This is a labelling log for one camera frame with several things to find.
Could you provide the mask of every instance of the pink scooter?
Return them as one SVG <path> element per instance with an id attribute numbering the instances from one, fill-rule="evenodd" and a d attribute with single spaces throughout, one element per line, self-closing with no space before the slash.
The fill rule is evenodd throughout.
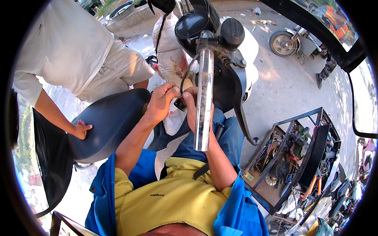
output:
<path id="1" fill-rule="evenodd" d="M 359 173 L 361 175 L 367 175 L 372 168 L 373 158 L 375 156 L 376 140 L 359 138 L 358 143 L 363 146 L 361 161 L 362 165 L 359 168 Z"/>

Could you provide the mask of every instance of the camouflage pants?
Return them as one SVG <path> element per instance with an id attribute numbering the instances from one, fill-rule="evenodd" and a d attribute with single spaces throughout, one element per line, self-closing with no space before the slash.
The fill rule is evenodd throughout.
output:
<path id="1" fill-rule="evenodd" d="M 336 65 L 337 63 L 335 59 L 332 56 L 328 57 L 327 62 L 325 63 L 325 67 L 323 68 L 322 72 L 320 72 L 319 77 L 322 80 L 326 80 L 330 76 L 332 71 L 336 68 Z"/>

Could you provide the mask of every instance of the hand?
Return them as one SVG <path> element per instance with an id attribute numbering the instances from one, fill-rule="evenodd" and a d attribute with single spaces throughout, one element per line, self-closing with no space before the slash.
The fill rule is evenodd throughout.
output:
<path id="1" fill-rule="evenodd" d="M 179 94 L 180 88 L 174 82 L 160 85 L 153 90 L 150 103 L 144 114 L 151 125 L 157 125 L 168 115 L 170 103 Z"/>
<path id="2" fill-rule="evenodd" d="M 190 87 L 187 88 L 183 93 L 183 98 L 185 101 L 185 105 L 187 107 L 187 122 L 189 125 L 189 128 L 192 130 L 192 132 L 195 132 L 195 122 L 197 117 L 197 108 L 196 108 L 196 100 L 197 100 L 197 93 L 198 93 L 198 87 Z M 211 106 L 211 121 L 212 116 L 214 112 L 214 104 Z"/>
<path id="3" fill-rule="evenodd" d="M 87 130 L 92 129 L 92 127 L 92 125 L 85 125 L 84 121 L 78 120 L 72 135 L 78 139 L 84 140 L 87 136 Z"/>

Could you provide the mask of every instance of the blue jacket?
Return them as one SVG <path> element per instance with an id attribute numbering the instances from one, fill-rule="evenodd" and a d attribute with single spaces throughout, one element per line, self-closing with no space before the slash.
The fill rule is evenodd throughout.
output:
<path id="1" fill-rule="evenodd" d="M 114 205 L 114 157 L 113 153 L 100 166 L 90 191 L 94 194 L 85 227 L 102 236 L 116 235 Z M 156 152 L 143 149 L 129 179 L 137 189 L 157 181 L 155 175 Z M 239 169 L 239 177 L 232 186 L 231 194 L 213 223 L 214 232 L 220 236 L 268 236 L 268 228 L 251 192 L 245 187 Z"/>

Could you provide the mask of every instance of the handlebar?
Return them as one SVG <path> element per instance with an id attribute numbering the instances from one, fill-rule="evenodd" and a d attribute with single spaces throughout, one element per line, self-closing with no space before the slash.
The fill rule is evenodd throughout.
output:
<path id="1" fill-rule="evenodd" d="M 201 32 L 201 38 L 213 38 L 209 30 Z M 207 151 L 211 131 L 211 107 L 214 79 L 214 52 L 210 49 L 200 51 L 200 71 L 198 75 L 197 115 L 194 132 L 194 149 Z"/>

